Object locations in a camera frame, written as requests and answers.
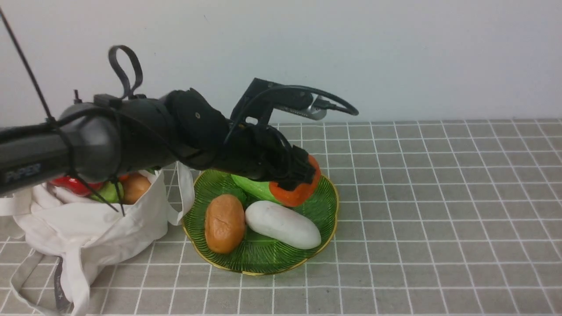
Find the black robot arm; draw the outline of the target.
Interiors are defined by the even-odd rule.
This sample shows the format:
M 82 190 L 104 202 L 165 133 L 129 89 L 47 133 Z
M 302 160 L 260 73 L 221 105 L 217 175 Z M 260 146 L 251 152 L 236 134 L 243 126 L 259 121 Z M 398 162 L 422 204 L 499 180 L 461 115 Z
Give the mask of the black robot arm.
M 1 129 L 1 194 L 78 176 L 88 183 L 181 162 L 283 189 L 311 184 L 309 156 L 263 125 L 234 127 L 194 89 L 112 106 L 72 105 L 57 122 Z

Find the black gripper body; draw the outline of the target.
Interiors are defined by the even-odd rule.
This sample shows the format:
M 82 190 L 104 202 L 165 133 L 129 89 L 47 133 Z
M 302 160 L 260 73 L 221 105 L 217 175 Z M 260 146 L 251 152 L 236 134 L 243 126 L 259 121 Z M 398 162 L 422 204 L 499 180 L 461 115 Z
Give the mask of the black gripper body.
M 312 184 L 316 176 L 308 152 L 265 125 L 237 128 L 218 150 L 211 169 L 257 182 L 275 182 L 288 191 Z

